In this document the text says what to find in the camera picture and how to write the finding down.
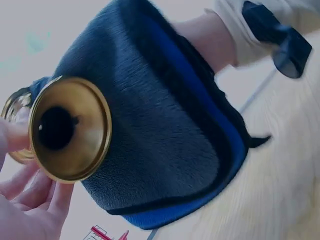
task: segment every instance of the finger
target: finger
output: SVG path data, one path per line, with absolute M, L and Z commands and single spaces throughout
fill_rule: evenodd
M 52 180 L 43 171 L 39 171 L 30 187 L 19 194 L 12 202 L 31 209 L 45 203 L 52 185 Z
M 68 215 L 73 190 L 74 184 L 56 183 L 48 212 L 51 213 L 60 224 L 64 223 Z
M 6 123 L 7 152 L 29 147 L 28 122 Z
M 36 161 L 24 165 L 10 180 L 0 183 L 0 194 L 8 200 L 15 198 L 25 189 L 38 170 Z
M 51 203 L 51 200 L 52 200 L 52 198 L 54 196 L 54 192 L 55 192 L 55 189 L 56 189 L 56 184 L 57 184 L 57 182 L 52 181 L 52 185 L 51 185 L 48 197 L 46 198 L 46 201 L 44 203 L 42 203 L 40 206 L 37 207 L 38 209 L 48 210 L 48 208 L 50 206 L 50 203 Z

